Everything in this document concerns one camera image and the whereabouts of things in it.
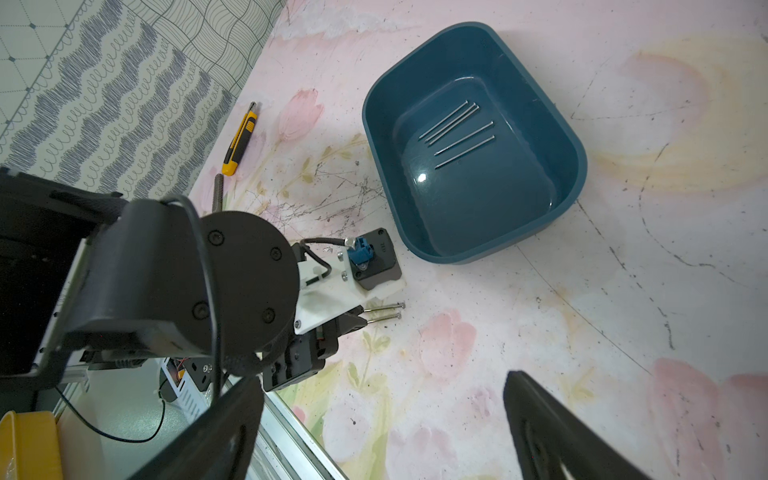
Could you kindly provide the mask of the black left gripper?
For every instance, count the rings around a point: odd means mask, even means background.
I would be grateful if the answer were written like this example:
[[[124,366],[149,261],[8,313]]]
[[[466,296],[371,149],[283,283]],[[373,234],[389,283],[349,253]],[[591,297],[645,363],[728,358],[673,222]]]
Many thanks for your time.
[[[307,333],[293,334],[284,352],[262,373],[266,392],[319,373],[339,349],[339,338],[367,325],[362,311],[348,311]],[[256,446],[264,392],[259,379],[240,380],[134,479],[244,479]]]

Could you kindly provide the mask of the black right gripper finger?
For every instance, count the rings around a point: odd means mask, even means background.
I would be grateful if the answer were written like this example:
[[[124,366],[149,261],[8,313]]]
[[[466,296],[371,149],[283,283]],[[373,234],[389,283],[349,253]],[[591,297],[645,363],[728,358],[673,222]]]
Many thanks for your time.
[[[527,373],[508,373],[503,401],[523,478],[647,477]]]

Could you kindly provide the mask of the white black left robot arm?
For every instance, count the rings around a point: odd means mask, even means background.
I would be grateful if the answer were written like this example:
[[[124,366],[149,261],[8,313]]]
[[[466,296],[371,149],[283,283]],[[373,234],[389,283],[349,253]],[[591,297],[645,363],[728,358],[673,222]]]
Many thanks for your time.
[[[359,302],[299,329],[308,256],[245,212],[183,196],[128,201],[1,171],[1,387],[49,389],[72,359],[130,368],[207,358],[266,390],[324,367],[365,322]]]

